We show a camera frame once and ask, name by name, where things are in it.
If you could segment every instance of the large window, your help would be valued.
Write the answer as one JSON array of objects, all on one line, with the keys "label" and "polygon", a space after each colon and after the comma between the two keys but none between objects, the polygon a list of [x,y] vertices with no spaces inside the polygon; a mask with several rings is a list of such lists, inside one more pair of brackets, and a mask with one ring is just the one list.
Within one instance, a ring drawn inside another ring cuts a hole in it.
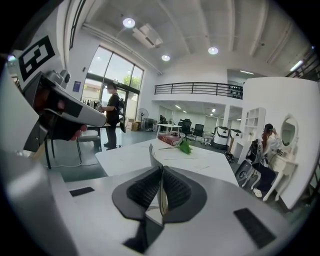
[{"label": "large window", "polygon": [[101,100],[108,104],[110,94],[106,85],[115,83],[118,95],[126,103],[126,117],[136,118],[140,86],[144,71],[125,58],[99,47],[87,70],[82,100]]}]

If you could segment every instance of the air conditioner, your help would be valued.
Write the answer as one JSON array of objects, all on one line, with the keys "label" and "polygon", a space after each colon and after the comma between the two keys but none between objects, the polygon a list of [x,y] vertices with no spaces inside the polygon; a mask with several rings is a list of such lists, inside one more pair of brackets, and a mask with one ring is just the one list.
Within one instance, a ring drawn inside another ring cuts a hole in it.
[{"label": "air conditioner", "polygon": [[163,43],[158,33],[149,25],[146,24],[139,29],[133,28],[133,37],[148,49],[156,48]]}]

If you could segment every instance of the person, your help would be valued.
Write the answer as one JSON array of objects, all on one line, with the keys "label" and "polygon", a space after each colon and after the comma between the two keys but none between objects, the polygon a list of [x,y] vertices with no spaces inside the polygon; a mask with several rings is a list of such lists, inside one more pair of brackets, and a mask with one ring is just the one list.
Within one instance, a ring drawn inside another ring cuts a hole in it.
[{"label": "person", "polygon": [[103,111],[106,111],[106,122],[110,125],[106,130],[106,135],[108,137],[108,142],[103,144],[104,147],[108,148],[107,150],[113,150],[117,147],[117,135],[116,127],[117,123],[120,122],[119,118],[119,104],[120,98],[117,94],[117,86],[115,84],[107,85],[108,93],[111,94],[111,97],[108,102],[108,106],[101,107]]},{"label": "person", "polygon": [[261,198],[263,194],[270,190],[271,183],[276,177],[275,172],[269,168],[268,153],[271,150],[277,150],[281,146],[282,140],[273,125],[268,123],[264,126],[260,142],[262,147],[258,149],[258,162],[252,165],[253,168],[261,173],[260,183],[253,189],[255,196],[258,198]]}]

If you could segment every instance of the white machine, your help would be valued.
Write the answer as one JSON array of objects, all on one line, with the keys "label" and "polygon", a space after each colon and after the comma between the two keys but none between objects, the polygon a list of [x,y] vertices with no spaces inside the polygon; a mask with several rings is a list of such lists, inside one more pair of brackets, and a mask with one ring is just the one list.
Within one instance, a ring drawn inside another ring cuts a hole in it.
[{"label": "white machine", "polygon": [[228,134],[228,139],[226,141],[226,145],[229,147],[232,139],[240,139],[242,137],[242,133],[238,129],[230,129]]},{"label": "white machine", "polygon": [[217,126],[214,130],[214,138],[212,146],[226,150],[227,149],[227,140],[228,140],[229,129],[224,126]]}]

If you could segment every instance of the white vanity table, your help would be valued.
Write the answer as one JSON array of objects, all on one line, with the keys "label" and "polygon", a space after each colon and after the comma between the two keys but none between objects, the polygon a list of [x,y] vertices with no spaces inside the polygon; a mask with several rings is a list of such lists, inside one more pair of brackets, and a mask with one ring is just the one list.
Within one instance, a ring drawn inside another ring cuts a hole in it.
[{"label": "white vanity table", "polygon": [[282,123],[280,137],[282,139],[282,146],[280,149],[282,150],[282,155],[278,153],[271,153],[268,156],[270,159],[270,168],[277,172],[278,175],[274,180],[272,187],[268,191],[268,193],[264,196],[263,201],[268,200],[270,194],[275,190],[277,185],[283,176],[288,176],[285,183],[282,187],[277,191],[275,200],[279,200],[279,196],[284,191],[284,189],[288,186],[291,177],[298,166],[295,162],[296,158],[296,150],[297,150],[297,142],[298,142],[298,123],[296,119],[288,114]]}]

